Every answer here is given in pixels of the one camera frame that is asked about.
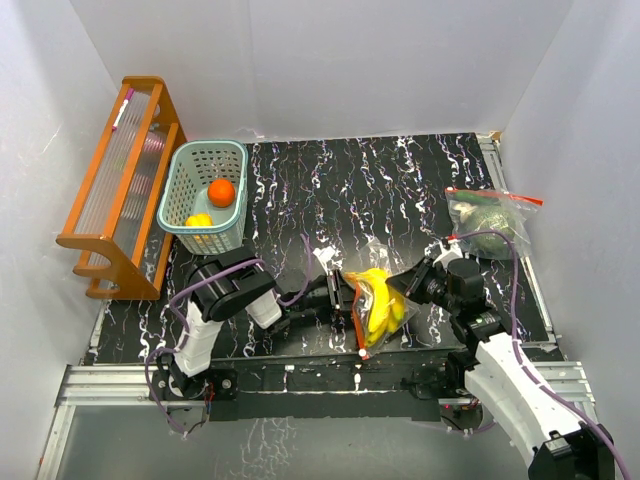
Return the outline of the fake orange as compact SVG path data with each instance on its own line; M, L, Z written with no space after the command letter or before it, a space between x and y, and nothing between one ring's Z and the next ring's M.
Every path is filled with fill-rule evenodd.
M207 198L216 208L230 207L236 198L234 184L226 178L214 180L207 189Z

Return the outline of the fake banana bunch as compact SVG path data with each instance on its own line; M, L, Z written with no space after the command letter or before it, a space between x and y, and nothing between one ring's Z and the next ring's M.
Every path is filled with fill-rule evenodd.
M354 289L351 316L361 350L375 351L405 323L408 316L405 297L386 285L388 277L389 273L378 267L344 274Z

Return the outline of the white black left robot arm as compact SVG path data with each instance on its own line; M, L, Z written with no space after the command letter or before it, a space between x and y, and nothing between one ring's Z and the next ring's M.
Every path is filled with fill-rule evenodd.
M173 394L186 399L200 396L206 387L212 351L222 325L244 312L269 334L301 323L306 317L348 315L355 290L343 275L332 270L305 280L298 292L282 294L264 261L247 247L239 247L197 264L188 286L170 300L186 301L183 330L170 353L167 368L158 370L160 381Z

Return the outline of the clear zip bag with fruit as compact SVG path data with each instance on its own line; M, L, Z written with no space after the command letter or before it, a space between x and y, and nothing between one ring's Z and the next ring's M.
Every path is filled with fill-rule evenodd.
M405 270L406 265L397 262L392 250L377 237L343 263L340 273L354 290L354 299L348 304L363 360L381 351L388 339L418 312L414 303L386 283Z

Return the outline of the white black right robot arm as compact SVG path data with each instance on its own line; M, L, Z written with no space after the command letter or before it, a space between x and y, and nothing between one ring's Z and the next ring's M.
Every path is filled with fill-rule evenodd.
M508 332L510 322L486 300L472 260L423 259L388 285L417 304L450 315L463 349L449 353L445 378L455 395L472 395L520 453L531 479L612 479L612 440L601 425L559 397Z

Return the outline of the fake yellow bell pepper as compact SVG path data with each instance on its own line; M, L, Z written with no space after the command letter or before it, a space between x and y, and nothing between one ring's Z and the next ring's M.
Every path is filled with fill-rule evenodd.
M198 213L198 214L189 216L185 221L185 226L189 228L212 227L213 221L209 214Z

